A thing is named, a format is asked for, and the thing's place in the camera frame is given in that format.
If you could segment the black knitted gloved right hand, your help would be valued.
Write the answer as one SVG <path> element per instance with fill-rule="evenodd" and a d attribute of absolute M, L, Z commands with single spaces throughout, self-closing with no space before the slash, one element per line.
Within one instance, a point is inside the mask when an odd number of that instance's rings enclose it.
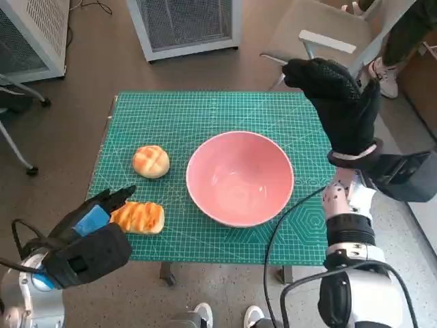
<path fill-rule="evenodd" d="M 379 80 L 361 90 L 347 68 L 322 58 L 291 59 L 282 72 L 286 86 L 302 90 L 315 107 L 334 152 L 358 156 L 374 144 Z"/>

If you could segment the bare black left hand blue tape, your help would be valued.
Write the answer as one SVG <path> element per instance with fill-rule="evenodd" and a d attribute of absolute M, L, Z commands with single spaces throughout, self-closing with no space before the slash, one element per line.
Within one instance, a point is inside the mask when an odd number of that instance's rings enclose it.
<path fill-rule="evenodd" d="M 68 213 L 52 229 L 48 237 L 68 245 L 100 229 L 108 224 L 111 213 L 121 208 L 136 188 L 135 185 L 131 185 L 115 192 L 105 189 Z"/>

